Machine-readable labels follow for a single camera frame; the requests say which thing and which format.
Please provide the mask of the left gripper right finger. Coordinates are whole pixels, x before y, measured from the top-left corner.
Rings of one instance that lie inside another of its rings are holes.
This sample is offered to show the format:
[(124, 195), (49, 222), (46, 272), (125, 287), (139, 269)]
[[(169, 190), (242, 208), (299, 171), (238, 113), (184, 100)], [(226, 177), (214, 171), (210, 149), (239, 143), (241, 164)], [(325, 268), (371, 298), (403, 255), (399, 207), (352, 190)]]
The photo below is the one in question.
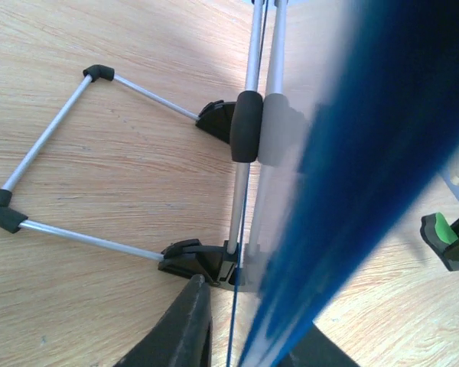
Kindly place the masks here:
[(315, 325), (284, 358), (290, 367), (359, 367)]

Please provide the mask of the green whiteboard eraser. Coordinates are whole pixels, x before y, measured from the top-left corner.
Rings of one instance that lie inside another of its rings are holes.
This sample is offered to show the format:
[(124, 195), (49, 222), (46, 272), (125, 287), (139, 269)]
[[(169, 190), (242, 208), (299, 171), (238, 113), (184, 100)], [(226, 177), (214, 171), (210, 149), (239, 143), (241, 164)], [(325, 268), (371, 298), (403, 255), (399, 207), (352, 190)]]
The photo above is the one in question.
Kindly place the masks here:
[(459, 271), (459, 261), (452, 261), (443, 255), (444, 250), (459, 239), (459, 234), (451, 228), (443, 214), (432, 213), (423, 216), (420, 234), (423, 241), (438, 256), (446, 269)]

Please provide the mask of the metal wire whiteboard stand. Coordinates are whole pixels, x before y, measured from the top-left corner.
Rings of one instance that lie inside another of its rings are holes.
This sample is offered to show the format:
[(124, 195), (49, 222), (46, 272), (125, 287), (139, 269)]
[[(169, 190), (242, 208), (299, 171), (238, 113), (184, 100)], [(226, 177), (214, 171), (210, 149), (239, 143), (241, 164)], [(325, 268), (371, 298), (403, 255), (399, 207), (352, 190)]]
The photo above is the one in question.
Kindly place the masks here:
[[(0, 186), (102, 63), (199, 111), (243, 88), (241, 1), (0, 1)], [(15, 188), (31, 219), (159, 251), (228, 231), (229, 149), (117, 82), (92, 83)]]

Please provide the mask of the blue framed whiteboard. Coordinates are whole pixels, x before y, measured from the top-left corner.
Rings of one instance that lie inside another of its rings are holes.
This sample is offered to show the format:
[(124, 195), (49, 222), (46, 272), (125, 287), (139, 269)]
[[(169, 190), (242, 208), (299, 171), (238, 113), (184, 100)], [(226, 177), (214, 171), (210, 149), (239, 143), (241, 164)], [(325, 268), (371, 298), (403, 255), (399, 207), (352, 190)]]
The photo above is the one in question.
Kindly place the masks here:
[(459, 145), (459, 1), (356, 1), (241, 366), (274, 366)]

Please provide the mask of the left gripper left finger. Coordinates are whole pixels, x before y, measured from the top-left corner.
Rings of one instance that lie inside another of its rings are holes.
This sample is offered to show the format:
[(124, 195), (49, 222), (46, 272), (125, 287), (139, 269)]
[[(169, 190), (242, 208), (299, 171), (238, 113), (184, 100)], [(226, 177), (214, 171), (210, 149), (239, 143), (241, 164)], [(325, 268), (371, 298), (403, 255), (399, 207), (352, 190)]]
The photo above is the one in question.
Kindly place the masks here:
[(185, 285), (151, 331), (117, 366), (210, 366), (210, 287), (201, 274)]

